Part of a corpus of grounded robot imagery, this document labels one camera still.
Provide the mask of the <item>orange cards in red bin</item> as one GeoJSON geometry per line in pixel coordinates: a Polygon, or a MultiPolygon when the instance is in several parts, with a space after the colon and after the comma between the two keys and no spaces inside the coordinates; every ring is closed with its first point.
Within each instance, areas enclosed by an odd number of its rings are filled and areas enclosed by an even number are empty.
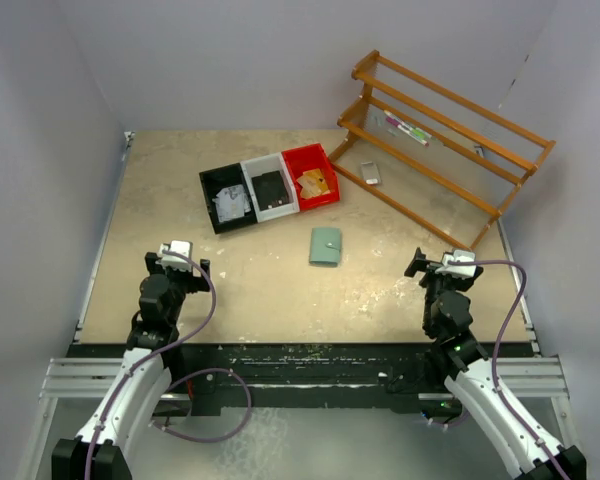
{"type": "Polygon", "coordinates": [[[297,178],[297,183],[301,187],[300,196],[305,200],[323,196],[330,192],[323,172],[319,168],[305,171],[297,178]]]}

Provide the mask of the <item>wooden rack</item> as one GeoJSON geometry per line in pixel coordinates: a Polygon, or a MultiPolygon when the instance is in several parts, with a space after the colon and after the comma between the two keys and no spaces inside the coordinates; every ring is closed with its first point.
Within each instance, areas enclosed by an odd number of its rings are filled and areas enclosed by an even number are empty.
{"type": "Polygon", "coordinates": [[[363,87],[358,99],[355,100],[338,118],[337,125],[346,129],[347,134],[341,144],[329,155],[329,161],[331,162],[332,168],[334,171],[352,181],[365,191],[371,193],[385,204],[391,206],[401,214],[407,216],[420,226],[424,227],[431,233],[455,247],[465,249],[467,246],[434,224],[430,223],[425,218],[419,216],[414,211],[400,204],[397,200],[381,192],[378,187],[367,185],[362,178],[337,163],[340,157],[344,155],[356,143],[356,141],[364,140],[380,148],[393,158],[426,176],[430,180],[453,192],[464,201],[472,204],[488,214],[489,220],[469,246],[471,249],[474,249],[480,244],[491,227],[495,225],[496,222],[502,217],[522,186],[532,175],[536,173],[555,146],[555,142],[553,140],[546,140],[535,133],[530,132],[525,128],[499,116],[498,114],[407,69],[406,67],[393,62],[392,60],[382,56],[377,50],[371,51],[355,65],[352,70],[351,77],[355,80],[361,81],[363,83],[363,87]],[[455,104],[467,108],[479,116],[491,121],[492,123],[505,128],[505,130],[539,146],[541,148],[540,154],[533,161],[526,160],[522,156],[506,149],[497,142],[488,139],[486,136],[471,130],[469,127],[443,115],[424,103],[379,80],[376,77],[376,70],[380,65],[389,68],[390,70],[418,83],[419,85],[451,100],[455,104]],[[432,127],[424,125],[422,122],[407,115],[397,107],[380,100],[374,96],[376,91],[391,97],[401,104],[412,108],[424,116],[434,120],[438,124],[449,128],[456,135],[469,141],[471,145],[467,147],[454,140],[449,135],[443,134],[432,127]],[[408,155],[404,149],[394,147],[382,140],[378,135],[371,133],[371,131],[367,128],[367,117],[369,116],[369,109],[371,107],[376,108],[383,114],[384,110],[388,110],[389,112],[398,116],[401,120],[428,132],[432,135],[432,138],[429,139],[428,147],[430,147],[433,143],[439,143],[443,145],[445,148],[464,157],[473,164],[480,166],[487,172],[510,183],[512,185],[511,191],[504,200],[495,206],[460,186],[459,184],[453,182],[449,176],[425,166],[421,161],[408,155]]]}

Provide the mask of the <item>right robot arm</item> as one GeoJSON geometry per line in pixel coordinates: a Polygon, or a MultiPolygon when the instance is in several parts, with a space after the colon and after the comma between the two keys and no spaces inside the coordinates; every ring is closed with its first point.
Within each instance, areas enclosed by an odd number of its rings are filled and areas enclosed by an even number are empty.
{"type": "Polygon", "coordinates": [[[489,354],[470,330],[471,300],[465,293],[486,265],[516,268],[521,285],[526,271],[510,260],[478,260],[473,252],[454,249],[433,261],[416,249],[404,275],[423,274],[422,329],[433,344],[425,366],[426,383],[448,391],[491,441],[513,479],[585,479],[587,461],[575,445],[566,447],[522,405],[498,372],[502,337],[520,302],[516,294],[489,354]]]}

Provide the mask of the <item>pink marker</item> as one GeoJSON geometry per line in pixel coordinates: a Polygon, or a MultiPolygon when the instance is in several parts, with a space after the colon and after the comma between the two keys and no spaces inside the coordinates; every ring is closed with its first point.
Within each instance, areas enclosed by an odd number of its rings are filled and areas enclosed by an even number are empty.
{"type": "Polygon", "coordinates": [[[391,124],[396,129],[400,130],[411,139],[418,142],[420,145],[424,147],[429,146],[429,138],[430,135],[417,127],[411,126],[410,124],[398,119],[396,116],[391,114],[390,112],[384,112],[386,121],[391,124]]]}

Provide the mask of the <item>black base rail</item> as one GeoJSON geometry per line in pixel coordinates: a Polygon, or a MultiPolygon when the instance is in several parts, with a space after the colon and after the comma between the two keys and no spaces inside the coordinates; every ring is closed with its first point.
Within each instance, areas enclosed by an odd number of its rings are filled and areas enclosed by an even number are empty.
{"type": "Polygon", "coordinates": [[[427,343],[185,344],[173,379],[201,371],[191,393],[195,415],[224,408],[387,409],[416,413],[419,395],[446,395],[427,343]]]}

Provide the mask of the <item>red bin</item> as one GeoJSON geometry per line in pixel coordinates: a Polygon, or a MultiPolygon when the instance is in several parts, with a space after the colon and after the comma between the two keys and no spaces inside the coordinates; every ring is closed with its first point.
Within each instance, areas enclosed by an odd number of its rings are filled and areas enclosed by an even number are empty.
{"type": "Polygon", "coordinates": [[[282,157],[291,176],[301,211],[340,200],[336,173],[321,144],[284,150],[282,157]]]}

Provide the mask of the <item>white bin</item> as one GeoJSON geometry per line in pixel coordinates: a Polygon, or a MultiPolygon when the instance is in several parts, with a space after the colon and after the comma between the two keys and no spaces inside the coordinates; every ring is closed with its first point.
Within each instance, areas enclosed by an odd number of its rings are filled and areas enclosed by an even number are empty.
{"type": "Polygon", "coordinates": [[[299,212],[293,180],[281,152],[240,162],[258,223],[299,212]]]}

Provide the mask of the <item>green marker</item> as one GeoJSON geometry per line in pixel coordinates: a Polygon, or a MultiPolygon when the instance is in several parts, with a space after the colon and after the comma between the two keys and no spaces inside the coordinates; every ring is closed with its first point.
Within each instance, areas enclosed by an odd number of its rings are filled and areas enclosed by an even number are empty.
{"type": "Polygon", "coordinates": [[[419,127],[413,126],[403,120],[401,120],[398,116],[396,116],[395,114],[389,112],[388,110],[384,110],[384,114],[386,116],[387,119],[391,118],[392,121],[391,123],[398,127],[401,126],[404,130],[408,130],[410,131],[414,136],[418,136],[420,138],[424,138],[424,139],[431,139],[432,135],[429,134],[428,132],[420,129],[419,127]]]}

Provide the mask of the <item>black bin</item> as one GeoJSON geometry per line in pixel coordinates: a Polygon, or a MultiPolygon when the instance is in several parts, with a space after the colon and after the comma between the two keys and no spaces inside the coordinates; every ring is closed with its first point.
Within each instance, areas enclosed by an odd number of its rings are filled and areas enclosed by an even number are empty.
{"type": "Polygon", "coordinates": [[[215,234],[257,223],[253,201],[239,163],[200,172],[199,178],[215,234]]]}

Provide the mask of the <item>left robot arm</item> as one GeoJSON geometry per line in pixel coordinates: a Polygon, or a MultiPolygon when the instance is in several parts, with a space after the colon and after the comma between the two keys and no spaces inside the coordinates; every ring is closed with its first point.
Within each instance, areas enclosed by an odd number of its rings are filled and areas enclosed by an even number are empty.
{"type": "Polygon", "coordinates": [[[213,294],[210,261],[191,259],[193,245],[173,240],[145,255],[148,275],[139,287],[124,355],[97,409],[72,439],[60,439],[51,454],[53,479],[130,479],[132,451],[164,392],[182,387],[177,326],[186,297],[213,294]]]}

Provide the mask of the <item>green card holder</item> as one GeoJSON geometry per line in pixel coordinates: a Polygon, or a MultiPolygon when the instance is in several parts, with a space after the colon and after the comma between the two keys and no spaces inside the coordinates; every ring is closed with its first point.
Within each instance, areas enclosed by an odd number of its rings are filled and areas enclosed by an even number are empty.
{"type": "Polygon", "coordinates": [[[341,260],[342,233],[335,227],[315,227],[311,232],[309,264],[337,267],[341,260]]]}

